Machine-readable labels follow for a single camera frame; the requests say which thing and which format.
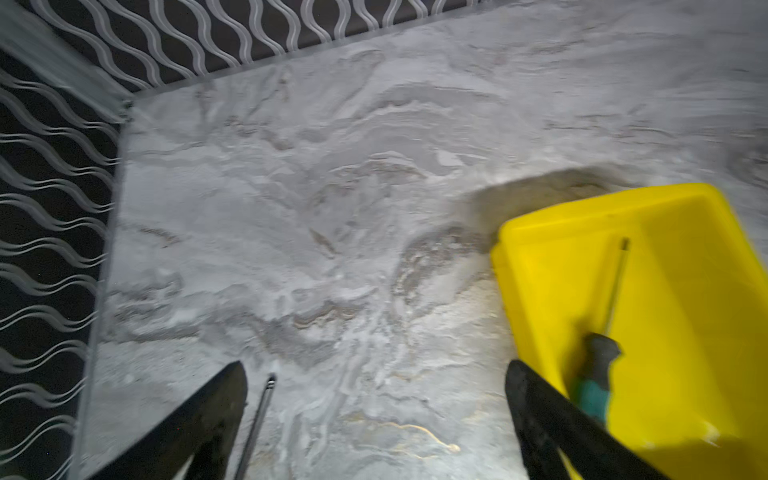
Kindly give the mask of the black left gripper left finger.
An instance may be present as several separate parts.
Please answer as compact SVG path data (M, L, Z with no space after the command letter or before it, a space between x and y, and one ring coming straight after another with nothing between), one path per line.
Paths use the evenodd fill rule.
M245 410L244 366L226 365L93 479L223 479Z

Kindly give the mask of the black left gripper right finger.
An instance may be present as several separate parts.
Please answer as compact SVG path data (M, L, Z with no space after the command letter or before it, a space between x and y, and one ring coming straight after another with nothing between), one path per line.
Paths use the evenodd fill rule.
M531 479L663 479L521 360L507 367L505 394Z

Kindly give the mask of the green black handled screwdriver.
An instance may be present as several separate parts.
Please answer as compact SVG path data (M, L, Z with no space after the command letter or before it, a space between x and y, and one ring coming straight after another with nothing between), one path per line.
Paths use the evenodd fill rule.
M573 389L573 401L593 421L606 428L608 407L612 390L610 371L613 362L622 355L617 341L611 336L621 285L631 248L628 237L621 239L616 271L613 275L606 313L598 332L591 332L584 338L586 357L577 376Z

